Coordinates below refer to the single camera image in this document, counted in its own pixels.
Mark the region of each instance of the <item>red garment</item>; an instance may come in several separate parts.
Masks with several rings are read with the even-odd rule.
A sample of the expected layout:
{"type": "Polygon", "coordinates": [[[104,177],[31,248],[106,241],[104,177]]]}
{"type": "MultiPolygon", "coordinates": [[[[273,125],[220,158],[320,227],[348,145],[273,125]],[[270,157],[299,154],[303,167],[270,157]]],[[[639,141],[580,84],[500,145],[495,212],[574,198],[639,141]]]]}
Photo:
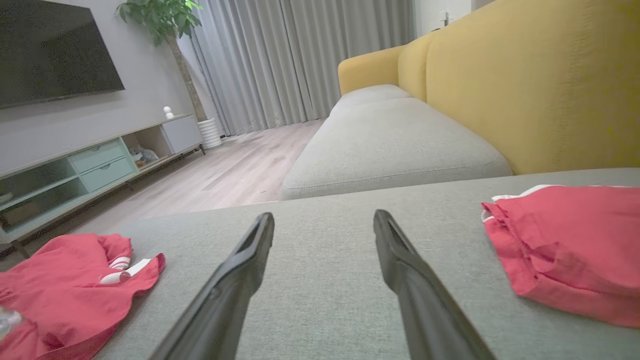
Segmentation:
{"type": "Polygon", "coordinates": [[[0,306],[26,319],[0,341],[0,359],[93,357],[129,312],[132,297],[153,287],[164,268],[159,254],[125,282],[100,284],[130,257],[131,243],[120,235],[64,235],[0,273],[0,306]]]}
{"type": "Polygon", "coordinates": [[[640,188],[537,186],[505,197],[483,204],[484,224],[516,294],[640,328],[640,188]]]}

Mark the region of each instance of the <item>plant foliage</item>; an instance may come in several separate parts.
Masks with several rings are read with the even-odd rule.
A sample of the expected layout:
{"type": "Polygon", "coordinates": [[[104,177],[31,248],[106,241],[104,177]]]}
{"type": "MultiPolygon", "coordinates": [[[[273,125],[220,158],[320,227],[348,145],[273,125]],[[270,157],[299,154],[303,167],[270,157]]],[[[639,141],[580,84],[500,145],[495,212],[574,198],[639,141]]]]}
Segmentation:
{"type": "Polygon", "coordinates": [[[193,8],[202,9],[191,0],[128,0],[118,6],[117,12],[124,22],[133,19],[146,26],[158,46],[166,35],[191,36],[191,28],[200,25],[193,8]]]}

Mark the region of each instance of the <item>curtain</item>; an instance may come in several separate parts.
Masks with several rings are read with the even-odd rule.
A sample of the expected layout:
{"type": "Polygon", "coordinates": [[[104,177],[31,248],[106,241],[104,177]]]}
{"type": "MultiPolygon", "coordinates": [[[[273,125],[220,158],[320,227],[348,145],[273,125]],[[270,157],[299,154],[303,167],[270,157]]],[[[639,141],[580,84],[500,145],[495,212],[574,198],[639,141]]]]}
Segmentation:
{"type": "Polygon", "coordinates": [[[226,135],[327,117],[337,67],[413,40],[411,0],[203,0],[192,38],[226,135]]]}

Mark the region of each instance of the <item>yellow sofa backrest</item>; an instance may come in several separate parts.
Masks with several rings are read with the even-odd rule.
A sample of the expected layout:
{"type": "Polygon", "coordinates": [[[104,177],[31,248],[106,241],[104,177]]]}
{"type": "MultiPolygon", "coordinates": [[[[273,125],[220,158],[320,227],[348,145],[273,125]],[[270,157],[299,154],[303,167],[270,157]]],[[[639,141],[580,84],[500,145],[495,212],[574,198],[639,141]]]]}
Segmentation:
{"type": "Polygon", "coordinates": [[[515,174],[640,167],[639,0],[496,0],[406,45],[398,64],[399,86],[515,174]]]}

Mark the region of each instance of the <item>tree trunk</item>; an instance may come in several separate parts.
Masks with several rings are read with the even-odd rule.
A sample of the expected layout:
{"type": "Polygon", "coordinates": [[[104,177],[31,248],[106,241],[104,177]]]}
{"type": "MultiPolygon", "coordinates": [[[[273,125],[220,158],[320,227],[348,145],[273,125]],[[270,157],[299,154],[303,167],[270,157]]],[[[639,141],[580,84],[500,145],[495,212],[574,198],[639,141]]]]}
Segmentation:
{"type": "Polygon", "coordinates": [[[200,96],[198,96],[196,87],[193,84],[193,79],[191,79],[189,68],[187,67],[186,61],[184,61],[182,51],[180,51],[180,47],[178,46],[178,41],[176,41],[175,36],[171,36],[170,34],[165,35],[164,39],[166,40],[167,44],[169,44],[169,47],[173,52],[175,62],[178,63],[178,68],[180,69],[180,73],[182,74],[182,80],[184,80],[184,84],[187,86],[187,91],[189,92],[191,102],[193,103],[193,109],[196,112],[196,119],[198,119],[198,122],[207,120],[207,114],[205,114],[204,108],[202,107],[200,96]]]}

